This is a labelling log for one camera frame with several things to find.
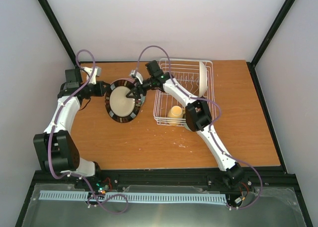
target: white wall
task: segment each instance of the white wall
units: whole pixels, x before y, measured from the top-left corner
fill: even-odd
[[[284,0],[48,0],[73,49],[135,61],[172,57],[250,61]],[[163,57],[148,50],[144,60]]]
[[[296,0],[256,67],[288,171],[318,226],[318,0]]]
[[[39,169],[33,136],[73,66],[37,0],[0,0],[0,24],[0,226],[11,227]]]

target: yellow cup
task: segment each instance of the yellow cup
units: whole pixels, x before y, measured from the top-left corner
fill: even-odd
[[[178,124],[180,124],[180,121],[178,121],[177,119],[182,118],[183,116],[183,110],[180,106],[173,106],[169,112],[167,117],[171,118],[168,123],[172,126],[177,126]]]

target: white vent strip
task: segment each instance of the white vent strip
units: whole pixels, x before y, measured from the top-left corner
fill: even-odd
[[[39,200],[57,201],[87,201],[88,192],[83,191],[40,191]],[[119,194],[116,192],[106,193],[105,197],[98,199],[103,201],[108,197]],[[171,194],[171,193],[122,193],[130,203],[197,203],[224,205],[226,198],[224,194]],[[124,198],[116,196],[109,202],[125,202]]]

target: wooden table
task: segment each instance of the wooden table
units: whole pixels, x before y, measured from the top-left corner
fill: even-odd
[[[148,77],[144,65],[141,63],[139,71]],[[99,80],[112,83],[128,77],[136,63],[98,66],[102,67]],[[254,166],[280,165],[246,62],[213,61],[213,67],[215,100],[223,112],[215,128],[230,154]],[[93,97],[86,109],[76,114],[72,127],[81,157],[97,161],[102,169],[217,167],[196,133],[157,125],[155,93],[148,92],[137,118],[125,124],[109,117],[103,97]]]

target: white wire dish rack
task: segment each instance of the white wire dish rack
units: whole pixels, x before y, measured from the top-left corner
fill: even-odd
[[[214,101],[214,82],[213,82],[213,64],[211,61],[204,60],[185,60],[185,59],[170,59],[171,73],[176,80],[186,88],[190,93],[199,95],[199,62],[207,68],[207,91],[203,95],[205,98]],[[159,61],[159,66],[163,72],[169,71],[169,62],[167,58],[162,58]],[[154,104],[154,118],[159,125],[184,126],[185,118],[168,118],[168,112],[173,106],[181,106],[181,104],[170,94],[156,91]],[[216,118],[216,108],[209,103],[212,119]]]

